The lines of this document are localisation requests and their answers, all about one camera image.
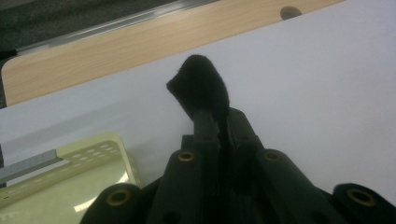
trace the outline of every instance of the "wooden surface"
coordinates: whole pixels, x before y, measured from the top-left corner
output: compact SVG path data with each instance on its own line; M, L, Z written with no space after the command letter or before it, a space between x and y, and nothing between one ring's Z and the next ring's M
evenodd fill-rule
M159 60L303 15L342 0L223 0L10 60L2 70L7 105Z

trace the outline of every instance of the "black plastic object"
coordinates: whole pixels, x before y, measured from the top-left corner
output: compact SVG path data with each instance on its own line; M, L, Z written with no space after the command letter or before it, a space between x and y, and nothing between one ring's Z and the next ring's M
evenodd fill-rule
M202 157L196 150L172 154L155 195L148 224L200 223Z
M396 223L396 208L366 187L338 185L332 194L332 201L349 223Z
M113 185L100 193L81 224L143 223L141 189L131 184Z
M260 192L274 208L280 223L346 223L284 153L265 149L258 151L256 158Z

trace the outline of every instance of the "black plastic part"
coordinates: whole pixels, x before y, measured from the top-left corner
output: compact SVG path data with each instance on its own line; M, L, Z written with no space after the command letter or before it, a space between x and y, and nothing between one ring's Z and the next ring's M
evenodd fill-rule
M208 110L198 110L194 117L193 148L203 156L204 196L219 194L219 151L218 126Z
M280 223L346 223L284 153L265 149L258 151L256 158L253 172L259 194L269 201Z
M250 167L259 149L264 149L259 137L254 133L245 114L230 108L228 135L230 139L230 177L233 189L238 194L248 195L251 181L254 179Z
M338 185L332 194L332 201L349 223L396 223L396 208L366 187L357 184Z
M97 197L81 224L144 223L140 203L141 190L131 184L113 185Z
M201 223L202 157L196 150L172 154L155 195L148 224Z

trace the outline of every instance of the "screw hole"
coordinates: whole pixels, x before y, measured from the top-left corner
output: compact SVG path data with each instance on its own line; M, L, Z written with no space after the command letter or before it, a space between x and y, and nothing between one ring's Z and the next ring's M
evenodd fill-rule
M282 9L280 9L280 17L284 21L301 15L303 15L303 13L301 13L300 9L297 7L282 7Z
M192 161L194 160L194 157L195 157L194 154L188 151L181 152L178 154L178 159L180 161Z
M279 156L275 152L266 152L264 154L264 158L268 161L277 161L279 160Z
M165 224L177 224L180 221L180 214L177 212L167 212L163 215Z
M205 136L203 137L204 141L212 141L212 137L211 136Z
M117 189L107 196L107 203L110 206L120 206L128 202L131 192L127 189Z
M349 189L346 193L349 199L351 199L355 203L359 203L368 207L375 205L374 197L366 191L363 191L361 189Z

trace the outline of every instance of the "translucent container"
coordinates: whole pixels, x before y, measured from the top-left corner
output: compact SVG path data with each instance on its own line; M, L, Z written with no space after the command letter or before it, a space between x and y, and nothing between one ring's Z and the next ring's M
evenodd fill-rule
M134 159L114 133L56 148L67 164L0 189L0 223L79 223L105 188L126 182L141 187Z

